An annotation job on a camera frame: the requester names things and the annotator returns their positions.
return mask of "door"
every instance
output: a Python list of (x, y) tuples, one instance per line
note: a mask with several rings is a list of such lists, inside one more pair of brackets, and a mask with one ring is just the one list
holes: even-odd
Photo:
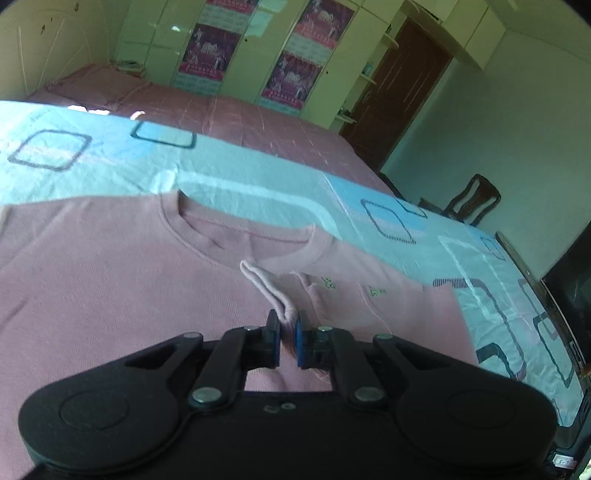
[(353, 110), (356, 123), (341, 133), (374, 171), (384, 165), (451, 60), (449, 53), (410, 20), (396, 40), (400, 47), (388, 50), (375, 73), (376, 85), (368, 85)]

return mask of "pink bed sheet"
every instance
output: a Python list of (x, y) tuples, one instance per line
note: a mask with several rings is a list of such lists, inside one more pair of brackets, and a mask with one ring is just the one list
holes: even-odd
[(143, 112), (138, 119), (208, 135), (391, 193), (343, 137), (234, 98), (204, 97), (137, 79), (131, 82), (124, 73), (89, 65), (43, 87), (28, 101), (102, 108), (126, 117)]

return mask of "pink pillow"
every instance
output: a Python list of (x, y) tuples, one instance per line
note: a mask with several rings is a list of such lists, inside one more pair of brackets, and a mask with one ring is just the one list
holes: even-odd
[(47, 90), (83, 106), (116, 111), (125, 98), (149, 85), (144, 80), (109, 67), (94, 65), (84, 69), (86, 71), (82, 75), (79, 74), (80, 71), (73, 73), (49, 84)]

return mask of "shelf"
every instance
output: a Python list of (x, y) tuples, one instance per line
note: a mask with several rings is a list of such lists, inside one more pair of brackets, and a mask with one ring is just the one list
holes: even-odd
[(365, 80), (366, 82), (373, 83), (374, 85), (377, 85), (377, 83), (375, 83), (375, 81), (373, 79), (371, 79), (370, 77), (368, 77), (367, 75), (365, 75), (363, 73), (361, 75), (359, 75), (359, 77), (362, 78), (363, 80)]
[(392, 43), (393, 48), (400, 48), (400, 45), (398, 45), (398, 42), (394, 39), (394, 37), (391, 37), (385, 33), (384, 38)]
[(346, 124), (356, 124), (357, 123), (357, 120), (353, 120), (349, 116), (337, 115), (335, 118), (337, 120), (340, 120), (341, 122), (345, 122)]

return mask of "bed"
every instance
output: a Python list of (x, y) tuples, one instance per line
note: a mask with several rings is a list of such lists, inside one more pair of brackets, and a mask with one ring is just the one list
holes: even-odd
[[(573, 424), (583, 399), (573, 364), (494, 237), (392, 196), (339, 138), (298, 119), (145, 82), (123, 97), (91, 95), (86, 82), (101, 82), (88, 72), (99, 71), (89, 67), (30, 98), (61, 106), (0, 104), (0, 204), (182, 189), (232, 215), (318, 224), (423, 284), (451, 283), (481, 367), (542, 391), (560, 424)], [(72, 79), (75, 94), (67, 92)]]

